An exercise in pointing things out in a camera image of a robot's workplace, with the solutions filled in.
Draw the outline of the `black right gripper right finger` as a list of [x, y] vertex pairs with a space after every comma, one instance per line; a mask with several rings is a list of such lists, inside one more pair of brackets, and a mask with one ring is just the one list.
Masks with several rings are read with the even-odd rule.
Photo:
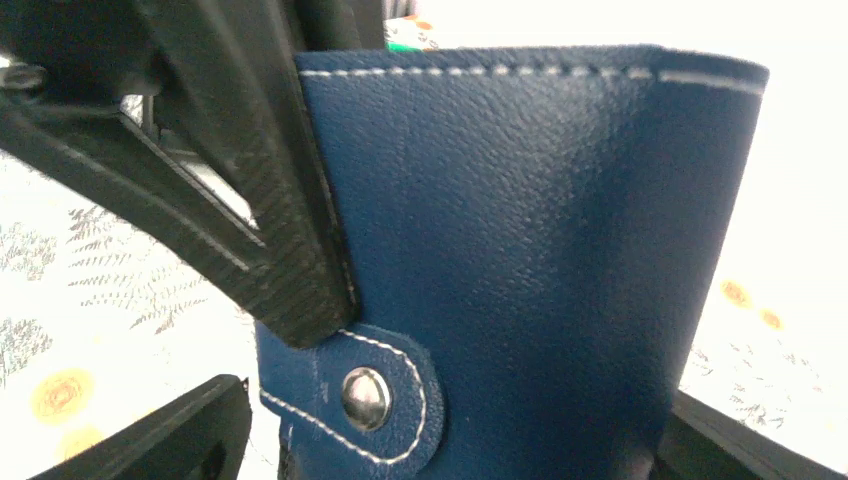
[[678, 391], [655, 455], [652, 477], [840, 480], [845, 476]]

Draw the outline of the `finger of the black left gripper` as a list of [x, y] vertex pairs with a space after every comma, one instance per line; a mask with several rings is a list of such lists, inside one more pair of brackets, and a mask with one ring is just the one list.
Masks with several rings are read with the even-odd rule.
[[310, 348], [358, 298], [295, 58], [358, 45], [344, 1], [5, 1], [1, 146]]

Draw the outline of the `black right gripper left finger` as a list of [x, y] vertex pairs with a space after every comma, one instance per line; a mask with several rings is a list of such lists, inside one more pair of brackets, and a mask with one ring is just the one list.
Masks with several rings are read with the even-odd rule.
[[219, 374], [33, 478], [232, 480], [251, 424], [248, 380]]

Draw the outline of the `blue leather card holder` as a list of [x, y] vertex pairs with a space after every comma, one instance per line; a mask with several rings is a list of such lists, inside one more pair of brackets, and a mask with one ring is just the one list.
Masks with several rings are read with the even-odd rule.
[[256, 340], [299, 479], [644, 479], [769, 79], [652, 45], [304, 53], [360, 319]]

